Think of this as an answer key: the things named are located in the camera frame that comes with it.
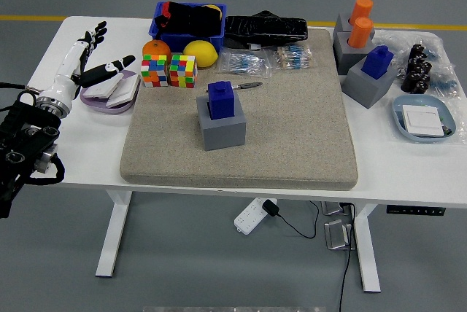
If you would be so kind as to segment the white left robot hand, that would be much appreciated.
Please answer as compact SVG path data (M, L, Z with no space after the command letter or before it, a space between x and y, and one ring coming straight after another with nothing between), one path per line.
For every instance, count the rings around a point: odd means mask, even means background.
M36 107L64 118L71 111L72 101L82 87L89 88L106 82L136 60L134 55L127 55L86 71L85 66L91 53L104 41L106 32L107 23L103 21L86 31L73 44L59 66L53 84L38 95L34 104Z

